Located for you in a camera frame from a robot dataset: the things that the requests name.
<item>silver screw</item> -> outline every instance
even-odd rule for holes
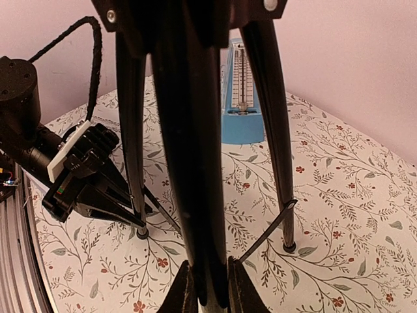
[[[278,6],[278,0],[263,0],[263,6],[268,11],[273,11]]]
[[[116,12],[114,10],[107,11],[107,20],[112,24],[116,22]]]

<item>green leaf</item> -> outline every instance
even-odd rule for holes
[[[168,246],[162,246],[162,248],[164,248],[164,250],[166,252],[172,254],[173,256],[179,256],[180,255],[174,248],[169,248]]]
[[[375,178],[375,173],[372,171],[365,175],[365,178]]]
[[[252,155],[249,159],[248,162],[253,162],[254,160],[256,160],[258,156],[257,155]]]
[[[161,168],[161,165],[159,165],[158,163],[155,163],[155,166],[157,169],[159,169],[161,172],[164,172],[163,169]]]
[[[339,284],[333,284],[333,287],[335,287],[335,288],[337,288],[338,290],[341,290],[341,291],[349,291],[349,290],[352,289],[352,288],[350,288],[346,285],[339,285]]]
[[[327,168],[331,165],[332,161],[333,161],[333,159],[332,159],[332,158],[327,158],[327,159],[326,159],[326,167],[327,167]]]
[[[98,293],[98,280],[96,281],[96,283],[91,287],[91,291],[90,291],[90,298],[94,299],[97,296]]]
[[[293,274],[293,289],[294,289],[295,286],[297,286],[298,283],[300,282],[300,277],[298,273],[294,271],[293,269],[291,270],[291,274]]]
[[[269,191],[269,187],[268,187],[268,184],[266,182],[263,182],[262,185],[263,185],[263,188],[265,188]]]
[[[366,259],[360,264],[358,270],[358,276],[363,276],[366,272]]]
[[[386,237],[385,237],[385,241],[386,241],[387,243],[390,243],[391,245],[395,246],[395,244],[394,244],[394,242],[392,241],[391,237],[386,236]]]
[[[255,272],[256,272],[256,273],[258,273],[258,271],[257,271],[257,269],[256,269],[255,264],[253,264],[251,261],[246,260],[246,261],[245,261],[245,264],[246,264],[247,266],[250,266],[252,269],[254,269],[254,270],[255,270]]]
[[[317,250],[317,247],[307,246],[305,248],[298,249],[298,254],[300,255],[301,258],[305,258],[306,256],[309,256],[316,250]]]
[[[130,228],[130,234],[129,234],[128,241],[131,240],[131,238],[135,237],[135,234],[136,234],[135,228],[134,227],[131,227]]]
[[[79,227],[79,228],[77,228],[76,230],[75,230],[75,232],[74,232],[74,240],[75,241],[77,241],[77,239],[78,239],[78,234],[79,234],[79,231],[81,230],[81,226]]]
[[[403,225],[399,220],[396,220],[394,223],[390,224],[392,228],[397,228],[398,230],[403,230]]]
[[[52,253],[56,254],[57,256],[64,256],[66,253],[66,248],[58,248],[52,251]]]
[[[162,151],[162,150],[159,150],[159,151],[154,151],[154,152],[149,153],[149,154],[148,154],[148,158],[153,158],[153,157],[155,157],[156,155],[159,155],[159,154],[161,153],[161,151]]]

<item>black tripod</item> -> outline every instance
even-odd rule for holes
[[[176,195],[185,261],[159,312],[268,312],[241,262],[283,221],[284,250],[294,242],[291,143],[272,19],[286,0],[163,0],[93,3],[116,31],[122,144],[135,214],[145,222],[143,89],[152,56],[169,176]],[[241,257],[227,260],[220,145],[220,48],[239,28],[254,75],[272,157],[280,215]],[[138,235],[147,236],[146,226]]]

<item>black cable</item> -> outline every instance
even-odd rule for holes
[[[40,50],[37,54],[32,56],[29,59],[29,62],[35,62],[37,59],[42,57],[46,52],[50,51],[53,47],[55,47],[58,43],[60,43],[65,37],[67,37],[70,33],[75,31],[77,28],[84,24],[90,24],[93,28],[93,38],[94,38],[94,46],[93,46],[93,65],[91,68],[91,78],[90,78],[90,90],[89,90],[89,103],[87,105],[87,116],[86,120],[90,121],[91,117],[93,116],[94,107],[96,106],[97,102],[97,94],[98,94],[98,84],[100,83],[100,69],[102,65],[102,32],[100,28],[100,24],[98,20],[93,16],[86,16],[79,21],[72,24],[66,31],[60,34],[55,40],[53,40],[50,44],[48,44],[45,48]]]
[[[68,137],[76,131],[78,125],[74,125],[72,127],[70,127],[64,134],[63,136],[63,142],[66,142],[66,140],[68,139]]]

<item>metal cylinder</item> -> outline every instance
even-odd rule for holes
[[[0,149],[10,158],[15,160],[22,168],[35,176],[46,186],[51,186],[51,181],[46,167],[58,153],[61,137],[39,124],[35,132],[35,140],[30,148],[23,148],[21,142],[0,142]]]
[[[16,135],[34,140],[40,122],[38,78],[26,60],[0,58],[0,120]]]

